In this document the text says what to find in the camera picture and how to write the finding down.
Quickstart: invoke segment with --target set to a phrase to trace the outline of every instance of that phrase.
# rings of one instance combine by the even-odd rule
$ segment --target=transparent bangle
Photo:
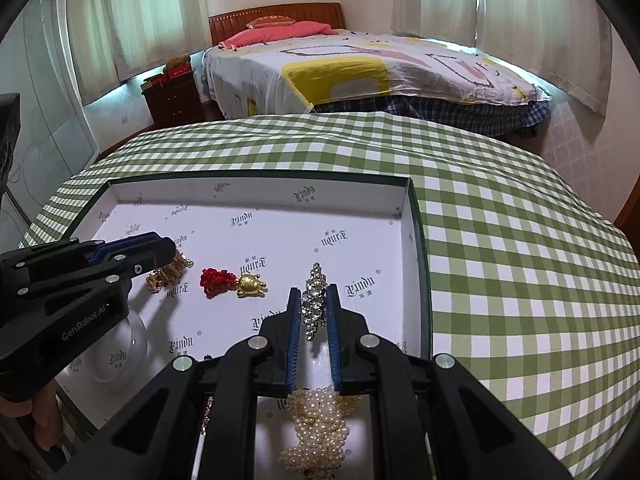
[[[137,312],[129,315],[91,345],[80,357],[89,377],[117,390],[135,376],[146,360],[146,328]]]

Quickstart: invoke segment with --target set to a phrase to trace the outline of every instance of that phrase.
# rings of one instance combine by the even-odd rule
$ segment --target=tray
[[[124,321],[58,375],[69,410],[81,414],[89,434],[177,355],[219,356],[257,333],[264,317],[286,308],[292,286],[304,290],[315,262],[337,284],[342,305],[362,313],[371,332],[404,352],[431,356],[428,267],[410,178],[239,170],[111,180],[65,237],[112,241],[149,231],[174,239],[194,267],[159,294],[148,291],[143,276],[133,280],[129,306],[145,326],[137,345],[145,354],[130,350]],[[198,285],[206,267],[259,273],[268,292],[264,298],[228,292],[208,300]],[[329,385],[326,331],[300,343],[297,386]],[[136,369],[118,381],[134,357]],[[367,398],[347,424],[351,434],[339,477],[372,478]],[[259,399],[255,477],[295,478],[277,458],[297,442],[286,403]]]

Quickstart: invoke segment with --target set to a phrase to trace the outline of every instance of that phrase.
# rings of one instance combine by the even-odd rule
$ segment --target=gold charm
[[[157,294],[164,286],[167,286],[175,280],[179,280],[183,277],[185,270],[191,267],[193,267],[193,262],[191,260],[187,260],[180,251],[175,251],[174,259],[170,264],[154,270],[153,273],[146,277],[146,283],[149,286],[149,290],[153,294]]]
[[[260,274],[243,274],[238,278],[238,298],[247,296],[264,298],[264,293],[268,290],[267,284],[260,281]]]

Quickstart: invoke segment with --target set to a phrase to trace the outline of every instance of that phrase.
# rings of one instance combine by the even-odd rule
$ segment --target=pillow
[[[262,16],[246,24],[246,28],[285,27],[296,22],[288,16]]]
[[[318,22],[296,22],[293,25],[283,27],[263,27],[248,28],[238,32],[232,38],[221,41],[218,46],[222,48],[240,48],[257,43],[268,43],[269,41],[290,40],[291,38],[306,38],[316,34],[333,36],[338,34],[327,23]]]

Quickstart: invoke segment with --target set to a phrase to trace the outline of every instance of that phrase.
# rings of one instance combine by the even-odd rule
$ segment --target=human hand
[[[51,381],[33,399],[9,402],[0,397],[0,415],[17,418],[29,415],[35,421],[34,437],[38,446],[48,451],[62,436],[62,415],[56,399],[56,381]]]

